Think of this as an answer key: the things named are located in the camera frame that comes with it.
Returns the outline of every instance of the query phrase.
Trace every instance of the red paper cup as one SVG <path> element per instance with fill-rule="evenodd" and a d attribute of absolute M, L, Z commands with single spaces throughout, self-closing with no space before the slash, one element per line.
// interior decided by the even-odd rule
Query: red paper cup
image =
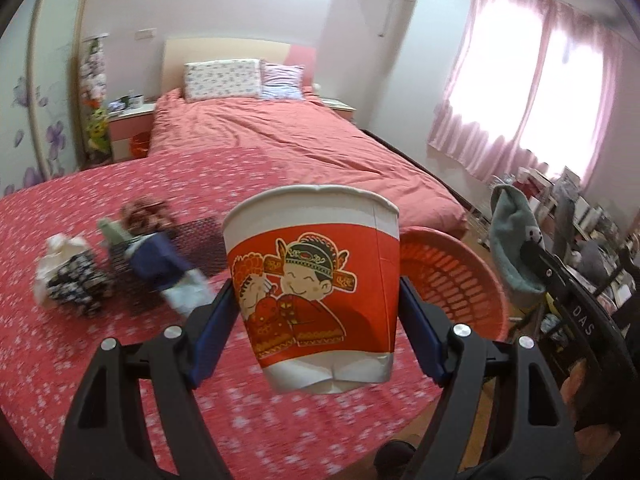
<path fill-rule="evenodd" d="M 223 224 L 254 353 L 279 392 L 340 393 L 391 374 L 398 208 L 347 186 L 285 186 Z"/>

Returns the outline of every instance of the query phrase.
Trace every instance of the dark wire basket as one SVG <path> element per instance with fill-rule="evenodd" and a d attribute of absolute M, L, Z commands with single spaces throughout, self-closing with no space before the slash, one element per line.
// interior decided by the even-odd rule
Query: dark wire basket
<path fill-rule="evenodd" d="M 168 232 L 176 251 L 194 268 L 210 278 L 226 269 L 225 241 L 222 228 L 215 218 L 204 218 L 181 224 Z M 131 269 L 125 251 L 131 242 L 123 242 L 109 249 L 115 293 L 124 298 L 132 314 L 141 314 L 164 304 L 162 295 L 152 290 Z"/>

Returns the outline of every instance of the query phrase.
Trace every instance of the pink drawer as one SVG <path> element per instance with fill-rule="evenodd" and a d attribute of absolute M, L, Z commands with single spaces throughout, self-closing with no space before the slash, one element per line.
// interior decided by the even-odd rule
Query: pink drawer
<path fill-rule="evenodd" d="M 134 135 L 150 132 L 153 125 L 153 114 L 116 119 L 109 122 L 109 136 L 111 137 L 111 142 L 130 139 Z"/>

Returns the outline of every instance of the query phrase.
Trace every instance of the plastic basket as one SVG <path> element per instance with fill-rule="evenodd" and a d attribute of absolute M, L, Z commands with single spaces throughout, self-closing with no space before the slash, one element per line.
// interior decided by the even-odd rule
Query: plastic basket
<path fill-rule="evenodd" d="M 175 249 L 207 277 L 226 269 L 225 241 L 222 229 L 214 217 L 203 218 L 176 226 L 168 232 Z M 139 279 L 124 256 L 130 242 L 123 242 L 109 249 L 111 271 L 116 293 L 126 298 L 133 314 L 140 314 L 164 304 L 162 296 Z"/>
<path fill-rule="evenodd" d="M 129 139 L 129 150 L 133 158 L 145 158 L 149 154 L 149 143 L 151 142 L 151 133 L 143 132 Z"/>
<path fill-rule="evenodd" d="M 468 324 L 484 338 L 504 340 L 509 304 L 488 265 L 460 240 L 414 227 L 400 235 L 400 272 L 424 301 L 450 320 Z"/>

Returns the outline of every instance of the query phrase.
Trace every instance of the green towel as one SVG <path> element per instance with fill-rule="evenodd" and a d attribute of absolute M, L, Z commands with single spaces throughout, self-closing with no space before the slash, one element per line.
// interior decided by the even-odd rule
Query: green towel
<path fill-rule="evenodd" d="M 114 222 L 108 216 L 98 220 L 98 229 L 100 229 L 102 236 L 106 238 L 110 246 L 127 242 L 134 238 L 129 231 L 120 225 L 120 222 Z"/>
<path fill-rule="evenodd" d="M 545 287 L 520 258 L 527 240 L 543 245 L 542 232 L 524 194 L 513 186 L 496 186 L 491 195 L 493 219 L 489 244 L 495 267 L 511 303 L 527 310 L 540 300 Z"/>

